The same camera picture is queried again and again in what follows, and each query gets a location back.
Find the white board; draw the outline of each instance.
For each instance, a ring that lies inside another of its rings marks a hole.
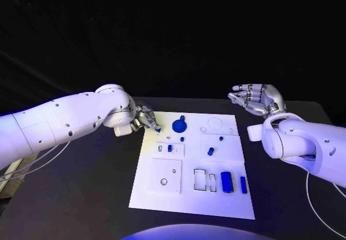
[[[161,131],[144,132],[128,207],[253,220],[249,186],[246,194],[240,187],[246,172],[234,116],[183,112],[154,115]],[[175,133],[171,124],[181,115],[187,128]],[[194,169],[204,170],[206,191],[194,190]],[[232,193],[222,190],[222,172],[230,172]],[[210,191],[209,175],[214,175],[216,192]]]

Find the black background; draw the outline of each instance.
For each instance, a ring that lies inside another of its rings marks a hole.
[[[337,6],[98,0],[0,3],[1,114],[121,85],[132,96],[224,99],[272,84],[344,120]]]

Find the black table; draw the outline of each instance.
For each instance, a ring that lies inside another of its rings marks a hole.
[[[219,225],[273,239],[340,239],[309,208],[305,171],[271,159],[262,143],[249,141],[246,127],[260,124],[262,117],[226,99],[134,100],[147,101],[155,111],[234,115],[255,220],[128,208],[144,130],[115,137],[113,130],[100,126],[25,176],[0,218],[1,240],[119,239],[171,224]],[[307,121],[330,123],[315,102],[288,101],[285,105]],[[321,219],[346,234],[346,199],[331,183],[314,176],[308,186]]]

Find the blue object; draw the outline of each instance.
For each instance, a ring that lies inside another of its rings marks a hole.
[[[175,120],[171,124],[171,128],[175,133],[181,133],[187,128],[184,120],[185,120],[185,117],[181,115],[180,119]]]
[[[246,188],[246,180],[245,180],[243,176],[239,177],[239,183],[240,183],[240,192],[243,194],[246,194],[247,193],[247,188]]]
[[[229,171],[223,171],[220,173],[220,179],[222,179],[222,190],[223,193],[232,193],[234,191],[233,189],[233,183],[232,183],[232,175]]]
[[[213,155],[213,152],[214,152],[214,149],[213,147],[209,148],[209,151],[207,151],[207,155],[211,156]]]

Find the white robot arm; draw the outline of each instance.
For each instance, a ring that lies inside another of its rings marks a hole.
[[[240,90],[227,94],[232,102],[265,118],[262,124],[247,127],[249,140],[260,141],[271,158],[346,187],[346,128],[305,122],[288,113],[272,85],[243,84],[232,90]]]
[[[115,84],[1,116],[0,169],[20,158],[92,133],[100,124],[113,128],[116,137],[141,127],[157,132],[161,129],[151,108],[135,103]]]

